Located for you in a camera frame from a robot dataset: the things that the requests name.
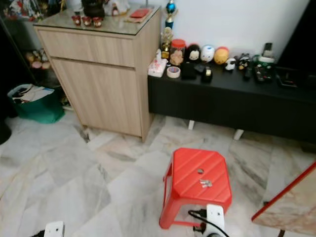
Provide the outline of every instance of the white plush toy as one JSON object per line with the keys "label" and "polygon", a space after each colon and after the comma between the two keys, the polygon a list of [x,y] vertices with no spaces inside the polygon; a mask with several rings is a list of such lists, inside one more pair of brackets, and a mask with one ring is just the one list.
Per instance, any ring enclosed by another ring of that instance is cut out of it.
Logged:
{"label": "white plush toy", "polygon": [[213,57],[214,57],[214,53],[215,53],[215,48],[211,45],[205,45],[202,48],[202,52],[201,52],[201,60],[204,63],[208,63],[210,61],[212,61]]}

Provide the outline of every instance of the floor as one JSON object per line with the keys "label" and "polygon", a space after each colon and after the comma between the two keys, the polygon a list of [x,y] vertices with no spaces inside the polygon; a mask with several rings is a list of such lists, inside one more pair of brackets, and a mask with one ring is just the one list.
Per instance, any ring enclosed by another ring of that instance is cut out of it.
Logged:
{"label": "floor", "polygon": [[[225,217],[231,237],[273,237],[278,230],[251,216],[316,156],[298,142],[156,116],[145,143],[89,129],[72,112],[55,124],[11,118],[11,138],[0,146],[0,236],[30,237],[46,223],[65,222],[66,237],[193,237],[191,228],[158,225],[162,176],[179,147],[219,151],[229,169],[233,203]],[[287,237],[306,237],[286,233]]]}

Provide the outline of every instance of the red book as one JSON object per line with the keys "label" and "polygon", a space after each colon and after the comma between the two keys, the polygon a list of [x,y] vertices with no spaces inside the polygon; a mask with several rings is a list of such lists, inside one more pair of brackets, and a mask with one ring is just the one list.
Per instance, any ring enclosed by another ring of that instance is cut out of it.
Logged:
{"label": "red book", "polygon": [[134,11],[130,15],[130,17],[132,17],[132,18],[142,18],[142,17],[146,16],[148,12],[149,12],[148,8],[140,8],[140,9]]}

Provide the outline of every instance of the trophy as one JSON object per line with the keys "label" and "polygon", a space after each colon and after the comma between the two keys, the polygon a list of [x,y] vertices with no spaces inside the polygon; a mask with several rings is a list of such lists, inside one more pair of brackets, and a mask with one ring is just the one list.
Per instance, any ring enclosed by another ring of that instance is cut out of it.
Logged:
{"label": "trophy", "polygon": [[170,0],[166,6],[165,13],[167,15],[167,19],[165,22],[166,27],[172,28],[173,26],[173,17],[178,13],[178,9],[176,9],[176,4],[174,4],[174,0]]}

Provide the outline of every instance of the tape roll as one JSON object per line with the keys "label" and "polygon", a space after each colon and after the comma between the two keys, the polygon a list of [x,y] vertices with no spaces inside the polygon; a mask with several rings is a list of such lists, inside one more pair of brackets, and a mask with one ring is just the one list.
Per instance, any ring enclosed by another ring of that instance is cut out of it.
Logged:
{"label": "tape roll", "polygon": [[167,68],[167,76],[170,78],[178,78],[180,76],[181,70],[178,67]]}

